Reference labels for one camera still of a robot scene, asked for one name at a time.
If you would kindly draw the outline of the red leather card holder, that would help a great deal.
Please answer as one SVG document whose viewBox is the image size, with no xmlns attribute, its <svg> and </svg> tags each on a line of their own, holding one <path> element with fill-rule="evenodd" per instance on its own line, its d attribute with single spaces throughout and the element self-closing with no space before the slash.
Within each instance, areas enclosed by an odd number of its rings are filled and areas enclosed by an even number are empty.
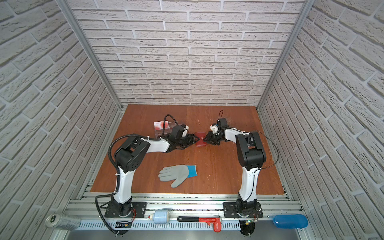
<svg viewBox="0 0 384 240">
<path fill-rule="evenodd" d="M 195 132 L 195 136 L 199 138 L 199 140 L 196 142 L 196 147 L 205 147 L 207 143 L 204 141 L 204 138 L 206 137 L 205 132 Z"/>
</svg>

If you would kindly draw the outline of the clear acrylic card organizer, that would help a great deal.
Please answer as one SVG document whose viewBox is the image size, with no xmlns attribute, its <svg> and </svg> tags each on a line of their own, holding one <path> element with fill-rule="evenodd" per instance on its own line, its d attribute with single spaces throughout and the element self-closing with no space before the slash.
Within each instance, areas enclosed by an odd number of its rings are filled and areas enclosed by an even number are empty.
<svg viewBox="0 0 384 240">
<path fill-rule="evenodd" d="M 171 133 L 172 128 L 174 128 L 175 126 L 176 126 L 175 122 L 169 122 L 168 120 L 166 120 L 165 135 L 167 135 L 168 133 Z M 155 138 L 160 138 L 162 136 L 163 128 L 164 128 L 163 121 L 154 122 Z"/>
</svg>

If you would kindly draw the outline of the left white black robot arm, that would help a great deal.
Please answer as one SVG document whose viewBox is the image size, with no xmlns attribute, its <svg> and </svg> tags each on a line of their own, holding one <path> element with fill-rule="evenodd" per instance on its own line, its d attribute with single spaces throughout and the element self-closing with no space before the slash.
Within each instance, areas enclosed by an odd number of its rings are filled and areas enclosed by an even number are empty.
<svg viewBox="0 0 384 240">
<path fill-rule="evenodd" d="M 97 197 L 110 197 L 108 209 L 113 210 L 116 215 L 125 217 L 131 212 L 134 173 L 147 153 L 184 150 L 200 140 L 196 135 L 189 133 L 187 125 L 180 125 L 177 121 L 175 124 L 167 134 L 163 127 L 162 134 L 156 139 L 137 134 L 124 135 L 109 146 L 108 158 L 117 171 L 116 188 L 111 194 Z"/>
</svg>

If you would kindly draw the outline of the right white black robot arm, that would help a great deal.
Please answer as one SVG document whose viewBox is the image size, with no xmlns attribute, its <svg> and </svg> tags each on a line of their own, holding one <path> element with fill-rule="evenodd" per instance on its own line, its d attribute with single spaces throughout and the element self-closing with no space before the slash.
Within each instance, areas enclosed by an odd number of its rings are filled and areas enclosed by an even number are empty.
<svg viewBox="0 0 384 240">
<path fill-rule="evenodd" d="M 247 216 L 259 211 L 258 195 L 282 195 L 283 188 L 278 186 L 280 179 L 267 145 L 268 137 L 262 131 L 245 132 L 230 127 L 223 112 L 219 112 L 203 141 L 214 146 L 222 142 L 236 144 L 237 157 L 242 167 L 242 184 L 235 211 L 241 216 Z"/>
</svg>

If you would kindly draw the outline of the red white card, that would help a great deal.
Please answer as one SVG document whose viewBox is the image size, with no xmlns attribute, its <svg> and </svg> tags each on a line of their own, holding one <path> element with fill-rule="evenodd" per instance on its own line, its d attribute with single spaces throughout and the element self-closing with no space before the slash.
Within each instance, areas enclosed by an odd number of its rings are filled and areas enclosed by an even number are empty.
<svg viewBox="0 0 384 240">
<path fill-rule="evenodd" d="M 168 121 L 154 122 L 155 131 L 168 129 L 168 128 L 169 128 L 169 122 Z"/>
</svg>

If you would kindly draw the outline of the grey blue work glove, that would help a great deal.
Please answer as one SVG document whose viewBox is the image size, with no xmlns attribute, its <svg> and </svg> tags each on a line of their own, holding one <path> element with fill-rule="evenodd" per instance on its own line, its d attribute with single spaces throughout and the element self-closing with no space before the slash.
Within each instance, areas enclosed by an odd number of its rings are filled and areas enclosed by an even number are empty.
<svg viewBox="0 0 384 240">
<path fill-rule="evenodd" d="M 164 167 L 159 172 L 159 179 L 161 182 L 173 181 L 171 184 L 172 188 L 177 188 L 187 178 L 197 177 L 197 166 L 196 165 L 177 165 Z"/>
</svg>

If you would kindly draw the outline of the white plastic bottle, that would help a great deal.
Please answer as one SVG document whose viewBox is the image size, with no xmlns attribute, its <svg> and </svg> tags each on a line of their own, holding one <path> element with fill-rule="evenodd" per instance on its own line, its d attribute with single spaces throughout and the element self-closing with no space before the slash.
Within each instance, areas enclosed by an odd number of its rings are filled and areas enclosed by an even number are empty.
<svg viewBox="0 0 384 240">
<path fill-rule="evenodd" d="M 168 224 L 170 221 L 170 211 L 167 209 L 157 210 L 153 214 L 149 215 L 149 220 L 154 224 Z"/>
</svg>

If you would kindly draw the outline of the red black pipe wrench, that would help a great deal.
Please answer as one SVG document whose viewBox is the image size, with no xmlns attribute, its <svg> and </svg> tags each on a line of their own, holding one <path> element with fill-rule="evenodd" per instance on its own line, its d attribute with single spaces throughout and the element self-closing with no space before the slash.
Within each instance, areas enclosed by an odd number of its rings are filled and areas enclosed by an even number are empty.
<svg viewBox="0 0 384 240">
<path fill-rule="evenodd" d="M 193 217 L 193 216 L 178 216 L 178 222 L 191 223 L 206 223 L 208 226 L 213 226 L 213 230 L 219 233 L 222 230 L 222 222 L 220 217 Z"/>
</svg>

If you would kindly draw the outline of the blue plastic bottle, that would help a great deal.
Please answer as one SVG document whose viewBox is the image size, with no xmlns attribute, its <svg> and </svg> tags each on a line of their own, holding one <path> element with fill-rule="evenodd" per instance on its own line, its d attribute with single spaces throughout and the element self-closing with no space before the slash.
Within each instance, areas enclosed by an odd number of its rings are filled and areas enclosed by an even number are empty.
<svg viewBox="0 0 384 240">
<path fill-rule="evenodd" d="M 302 229 L 309 224 L 304 215 L 276 215 L 273 217 L 273 223 L 280 229 Z"/>
</svg>

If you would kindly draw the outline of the silver drink can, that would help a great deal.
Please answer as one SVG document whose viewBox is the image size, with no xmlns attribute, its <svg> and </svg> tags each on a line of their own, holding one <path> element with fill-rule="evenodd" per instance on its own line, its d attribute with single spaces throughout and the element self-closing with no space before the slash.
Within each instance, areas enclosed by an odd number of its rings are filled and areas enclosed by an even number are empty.
<svg viewBox="0 0 384 240">
<path fill-rule="evenodd" d="M 65 214 L 51 214 L 45 220 L 47 228 L 59 230 L 75 230 L 81 225 L 81 219 L 77 216 Z"/>
</svg>

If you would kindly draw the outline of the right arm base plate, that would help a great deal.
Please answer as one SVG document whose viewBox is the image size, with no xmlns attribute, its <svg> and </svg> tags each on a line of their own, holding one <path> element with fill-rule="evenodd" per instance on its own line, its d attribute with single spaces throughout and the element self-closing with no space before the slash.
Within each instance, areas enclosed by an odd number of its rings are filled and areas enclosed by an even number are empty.
<svg viewBox="0 0 384 240">
<path fill-rule="evenodd" d="M 225 218 L 263 218 L 263 210 L 259 202 L 224 202 Z"/>
</svg>

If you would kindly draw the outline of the aluminium rail frame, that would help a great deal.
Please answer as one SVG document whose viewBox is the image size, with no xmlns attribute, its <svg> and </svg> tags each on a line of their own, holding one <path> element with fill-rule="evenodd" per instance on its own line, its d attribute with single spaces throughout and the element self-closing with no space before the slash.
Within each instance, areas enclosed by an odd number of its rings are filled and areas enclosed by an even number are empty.
<svg viewBox="0 0 384 240">
<path fill-rule="evenodd" d="M 133 202 L 147 202 L 143 218 L 106 218 L 108 198 L 96 201 L 96 193 L 86 192 L 78 200 L 70 200 L 64 208 L 64 214 L 77 216 L 81 225 L 72 232 L 60 231 L 54 233 L 54 240 L 312 240 L 310 224 L 302 229 L 280 229 L 273 223 L 276 215 L 304 215 L 302 204 L 292 201 L 285 195 L 261 195 L 264 217 L 255 218 L 225 218 L 224 202 L 235 202 L 236 195 L 208 194 L 134 194 Z M 149 220 L 149 215 L 157 210 L 170 211 L 168 224 L 157 225 Z M 213 226 L 206 223 L 178 222 L 178 216 L 220 217 L 222 230 L 214 232 Z M 132 222 L 131 228 L 117 229 L 117 221 Z M 255 231 L 251 236 L 243 236 L 240 232 L 240 221 L 255 223 Z"/>
</svg>

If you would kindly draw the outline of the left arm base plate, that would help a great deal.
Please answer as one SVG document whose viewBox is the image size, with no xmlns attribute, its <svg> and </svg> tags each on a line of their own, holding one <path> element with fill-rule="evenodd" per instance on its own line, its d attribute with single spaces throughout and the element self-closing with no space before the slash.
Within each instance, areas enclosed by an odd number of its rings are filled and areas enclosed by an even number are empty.
<svg viewBox="0 0 384 240">
<path fill-rule="evenodd" d="M 108 202 L 104 216 L 106 218 L 143 218 L 146 212 L 147 202 L 117 203 L 115 200 Z"/>
</svg>

